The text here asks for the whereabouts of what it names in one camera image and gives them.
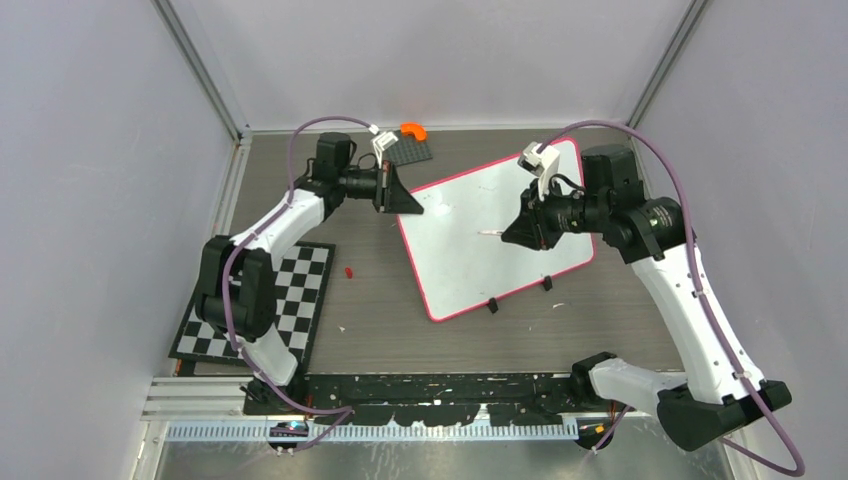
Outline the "pink framed whiteboard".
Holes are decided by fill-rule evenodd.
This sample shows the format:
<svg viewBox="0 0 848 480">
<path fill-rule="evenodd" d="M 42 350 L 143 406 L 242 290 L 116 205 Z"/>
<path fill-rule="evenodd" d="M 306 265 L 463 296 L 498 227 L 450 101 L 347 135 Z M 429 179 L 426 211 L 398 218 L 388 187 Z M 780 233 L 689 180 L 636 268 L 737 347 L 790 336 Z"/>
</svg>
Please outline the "pink framed whiteboard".
<svg viewBox="0 0 848 480">
<path fill-rule="evenodd" d="M 552 250 L 504 243 L 480 230 L 505 230 L 534 181 L 512 155 L 413 189 L 422 215 L 397 224 L 429 319 L 443 322 L 581 268 L 595 258 L 587 234 L 566 234 Z"/>
</svg>

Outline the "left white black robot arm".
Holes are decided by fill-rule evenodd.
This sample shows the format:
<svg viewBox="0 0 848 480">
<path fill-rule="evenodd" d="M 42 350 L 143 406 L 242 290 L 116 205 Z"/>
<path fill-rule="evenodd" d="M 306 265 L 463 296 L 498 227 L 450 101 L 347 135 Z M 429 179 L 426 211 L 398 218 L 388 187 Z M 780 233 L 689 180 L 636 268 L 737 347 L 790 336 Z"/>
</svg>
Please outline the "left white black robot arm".
<svg viewBox="0 0 848 480">
<path fill-rule="evenodd" d="M 340 132 L 319 136 L 306 172 L 259 221 L 234 236 L 217 235 L 201 251 L 194 288 L 196 316 L 222 332 L 245 361 L 271 384 L 268 400 L 280 412 L 298 412 L 307 398 L 293 377 L 299 366 L 276 327 L 276 276 L 287 253 L 347 199 L 368 200 L 386 214 L 421 215 L 423 206 L 402 184 L 385 152 L 397 133 L 376 132 L 373 166 L 354 162 L 356 144 Z"/>
</svg>

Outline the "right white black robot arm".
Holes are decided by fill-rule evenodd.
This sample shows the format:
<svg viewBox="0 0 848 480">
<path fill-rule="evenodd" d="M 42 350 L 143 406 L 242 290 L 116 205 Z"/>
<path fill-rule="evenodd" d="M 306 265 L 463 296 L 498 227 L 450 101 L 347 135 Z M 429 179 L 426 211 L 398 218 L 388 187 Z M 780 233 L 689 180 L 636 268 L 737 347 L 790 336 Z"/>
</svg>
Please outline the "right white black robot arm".
<svg viewBox="0 0 848 480">
<path fill-rule="evenodd" d="M 681 205 L 647 197 L 634 152 L 622 145 L 584 150 L 581 182 L 559 172 L 559 158 L 551 145 L 522 151 L 518 163 L 532 181 L 502 240 L 548 251 L 565 234 L 598 234 L 646 287 L 683 364 L 679 373 L 659 373 L 610 352 L 593 355 L 572 367 L 574 403 L 591 411 L 614 401 L 648 413 L 686 451 L 788 406 L 788 386 L 763 376 L 715 304 Z"/>
</svg>

